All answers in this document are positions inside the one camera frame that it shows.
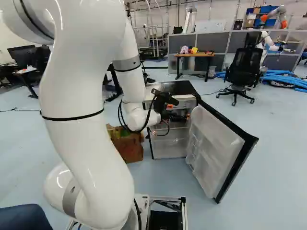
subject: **yellow object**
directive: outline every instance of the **yellow object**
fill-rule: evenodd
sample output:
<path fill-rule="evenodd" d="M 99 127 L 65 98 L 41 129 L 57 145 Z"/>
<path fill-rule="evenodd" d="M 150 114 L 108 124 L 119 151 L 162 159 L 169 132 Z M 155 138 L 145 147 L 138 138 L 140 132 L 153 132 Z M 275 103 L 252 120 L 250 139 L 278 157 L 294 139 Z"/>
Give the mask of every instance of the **yellow object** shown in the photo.
<path fill-rule="evenodd" d="M 193 48 L 191 49 L 191 53 L 192 53 L 192 54 L 196 54 L 196 53 L 197 53 L 197 50 L 198 50 L 198 49 L 197 49 L 196 47 L 193 47 Z"/>

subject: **floor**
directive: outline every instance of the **floor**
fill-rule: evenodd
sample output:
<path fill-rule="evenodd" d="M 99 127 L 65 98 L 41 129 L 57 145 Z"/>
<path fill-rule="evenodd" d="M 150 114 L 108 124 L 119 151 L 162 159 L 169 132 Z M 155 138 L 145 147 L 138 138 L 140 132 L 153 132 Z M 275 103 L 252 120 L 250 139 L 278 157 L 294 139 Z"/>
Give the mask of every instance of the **floor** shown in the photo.
<path fill-rule="evenodd" d="M 165 66 L 146 62 L 145 66 Z M 157 81 L 173 81 L 166 69 L 147 70 Z M 299 66 L 299 75 L 307 67 Z M 215 92 L 229 83 L 221 79 L 207 83 L 190 80 L 199 94 Z M 307 93 L 258 85 L 248 92 L 254 104 L 239 97 L 203 100 L 260 140 L 251 152 L 221 204 L 206 198 L 184 159 L 151 160 L 144 144 L 144 161 L 129 164 L 137 193 L 155 196 L 186 196 L 191 230 L 303 230 L 307 227 Z M 0 110 L 14 107 L 39 110 L 36 99 L 28 98 L 26 87 L 0 95 Z M 105 105 L 106 120 L 119 125 L 119 100 Z M 54 210 L 44 199 L 42 186 L 50 170 L 59 163 L 38 111 L 0 113 L 0 207 L 36 203 L 45 211 L 54 230 L 63 230 L 69 218 Z"/>

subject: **open fridge door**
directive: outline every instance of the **open fridge door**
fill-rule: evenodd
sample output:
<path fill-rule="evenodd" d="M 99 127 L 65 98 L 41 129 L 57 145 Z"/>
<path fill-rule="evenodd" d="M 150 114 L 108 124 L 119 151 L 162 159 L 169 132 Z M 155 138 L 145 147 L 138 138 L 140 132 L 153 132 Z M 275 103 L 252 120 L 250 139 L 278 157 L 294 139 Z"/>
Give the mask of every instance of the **open fridge door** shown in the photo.
<path fill-rule="evenodd" d="M 186 162 L 205 194 L 220 203 L 259 140 L 198 99 L 190 115 Z"/>

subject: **gray partition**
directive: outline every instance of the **gray partition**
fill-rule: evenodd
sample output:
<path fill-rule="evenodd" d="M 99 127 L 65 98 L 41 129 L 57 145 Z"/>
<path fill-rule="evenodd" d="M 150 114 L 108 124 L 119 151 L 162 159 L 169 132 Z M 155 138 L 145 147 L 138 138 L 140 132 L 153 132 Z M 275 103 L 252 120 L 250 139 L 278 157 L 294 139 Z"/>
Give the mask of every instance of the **gray partition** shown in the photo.
<path fill-rule="evenodd" d="M 227 55 L 234 53 L 238 48 L 244 47 L 247 33 L 253 35 L 262 30 L 236 30 L 230 32 L 218 32 L 207 34 L 171 34 L 169 36 L 169 73 L 176 73 L 178 53 L 184 45 L 195 46 L 199 50 L 213 50 L 216 54 L 212 58 L 211 65 L 217 66 L 216 71 L 223 71 L 224 63 L 227 62 Z M 267 30 L 274 42 L 287 41 L 286 48 L 295 49 L 296 52 L 282 52 L 281 54 L 268 54 L 264 64 L 269 69 L 284 69 L 294 71 L 302 52 L 307 44 L 307 30 Z M 207 68 L 205 57 L 182 58 L 180 69 L 186 74 L 203 74 Z"/>
<path fill-rule="evenodd" d="M 274 42 L 286 41 L 288 33 L 288 31 L 271 31 L 270 37 Z"/>
<path fill-rule="evenodd" d="M 268 55 L 264 60 L 264 65 L 269 69 L 289 70 L 292 71 L 297 56 L 288 55 Z"/>
<path fill-rule="evenodd" d="M 302 52 L 302 49 L 304 48 L 305 46 L 305 43 L 304 42 L 300 42 L 300 43 L 287 43 L 286 45 L 286 48 L 288 49 L 294 49 L 296 50 L 295 52 L 286 52 L 286 51 L 283 51 L 282 53 L 283 54 L 300 54 Z"/>
<path fill-rule="evenodd" d="M 168 52 L 169 54 L 179 53 L 182 46 L 195 46 L 195 41 L 195 34 L 169 36 Z"/>
<path fill-rule="evenodd" d="M 244 47 L 246 34 L 249 33 L 251 36 L 258 34 L 259 31 L 240 31 L 232 32 L 230 36 L 230 42 L 228 47 L 228 53 L 235 53 L 238 48 Z"/>
<path fill-rule="evenodd" d="M 215 71 L 223 70 L 224 54 L 216 54 L 211 58 L 211 66 L 216 66 Z M 198 57 L 195 59 L 195 71 L 207 71 L 208 60 L 206 57 Z"/>
<path fill-rule="evenodd" d="M 214 50 L 215 53 L 225 53 L 229 32 L 197 35 L 197 48 L 202 51 Z"/>

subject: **computer monitor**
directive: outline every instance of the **computer monitor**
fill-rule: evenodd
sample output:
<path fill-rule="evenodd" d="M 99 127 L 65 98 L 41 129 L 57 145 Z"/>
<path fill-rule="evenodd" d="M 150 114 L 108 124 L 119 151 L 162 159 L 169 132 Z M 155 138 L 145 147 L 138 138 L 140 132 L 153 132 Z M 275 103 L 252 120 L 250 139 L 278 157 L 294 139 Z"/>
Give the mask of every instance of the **computer monitor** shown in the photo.
<path fill-rule="evenodd" d="M 27 68 L 27 65 L 32 65 L 33 57 L 36 52 L 35 45 L 20 46 L 8 48 L 11 57 L 16 61 L 16 64 L 22 68 Z"/>

